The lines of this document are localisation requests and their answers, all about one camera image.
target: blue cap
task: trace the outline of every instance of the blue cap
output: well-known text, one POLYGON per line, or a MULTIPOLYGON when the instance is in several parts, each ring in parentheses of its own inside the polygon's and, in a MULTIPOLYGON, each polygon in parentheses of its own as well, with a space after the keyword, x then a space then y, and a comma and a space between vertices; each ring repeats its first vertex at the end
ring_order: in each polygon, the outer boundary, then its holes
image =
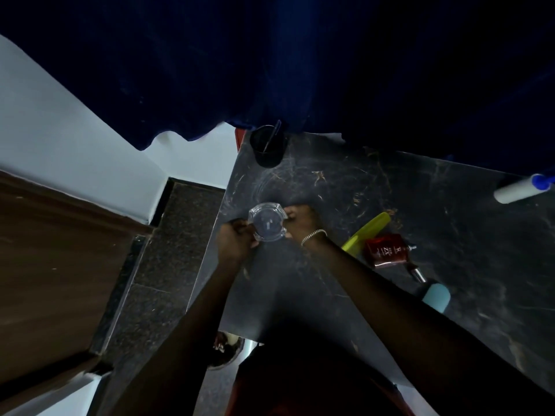
POLYGON ((548 178, 545 175, 536 174, 532 177, 532 185, 538 190, 548 190, 552 182, 555 182, 555 176, 548 178))

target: forearm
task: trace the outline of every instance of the forearm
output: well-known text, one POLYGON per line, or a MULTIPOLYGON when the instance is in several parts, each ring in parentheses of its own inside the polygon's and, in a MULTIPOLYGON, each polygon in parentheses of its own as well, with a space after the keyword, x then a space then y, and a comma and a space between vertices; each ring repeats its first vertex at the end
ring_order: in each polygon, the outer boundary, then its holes
POLYGON ((550 399, 466 330, 327 238, 306 246, 326 263, 400 369, 440 414, 457 413, 454 406, 468 411, 482 403, 482 409, 499 410, 511 403, 508 398, 503 403, 493 399, 492 383, 498 383, 498 389, 506 386, 505 393, 520 389, 535 399, 550 399))
POLYGON ((192 414, 238 263, 218 265, 187 313, 116 404, 114 415, 192 414))

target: person's left hand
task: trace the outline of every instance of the person's left hand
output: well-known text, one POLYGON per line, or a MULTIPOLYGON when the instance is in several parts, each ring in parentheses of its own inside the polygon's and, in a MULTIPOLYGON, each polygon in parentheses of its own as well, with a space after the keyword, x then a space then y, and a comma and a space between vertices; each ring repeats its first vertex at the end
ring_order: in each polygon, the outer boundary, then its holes
POLYGON ((216 237, 218 262, 240 265, 258 245, 254 239, 254 226, 245 219, 234 219, 221 225, 216 237))

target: brown wooden door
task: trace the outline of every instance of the brown wooden door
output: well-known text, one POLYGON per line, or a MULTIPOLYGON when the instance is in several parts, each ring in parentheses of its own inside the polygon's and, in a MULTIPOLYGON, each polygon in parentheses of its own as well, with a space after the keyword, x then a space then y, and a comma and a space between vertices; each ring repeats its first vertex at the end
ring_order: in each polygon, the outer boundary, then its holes
POLYGON ((87 350, 132 240, 150 233, 149 226, 0 172, 0 413, 21 394, 32 398, 33 386, 90 360, 87 350))

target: white roll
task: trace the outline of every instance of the white roll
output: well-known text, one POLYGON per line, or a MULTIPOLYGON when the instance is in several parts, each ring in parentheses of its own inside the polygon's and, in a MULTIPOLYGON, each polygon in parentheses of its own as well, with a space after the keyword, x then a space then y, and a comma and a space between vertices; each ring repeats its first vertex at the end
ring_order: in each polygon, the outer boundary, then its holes
POLYGON ((534 176, 536 175, 539 174, 534 174, 530 178, 526 178, 525 180, 515 182, 503 188, 499 188, 493 192, 493 196, 498 202, 507 204, 517 200, 521 200, 523 198, 535 196, 536 194, 540 194, 541 192, 549 191, 551 185, 549 185, 544 190, 540 190, 534 187, 534 184, 532 184, 532 178, 534 178, 534 176))

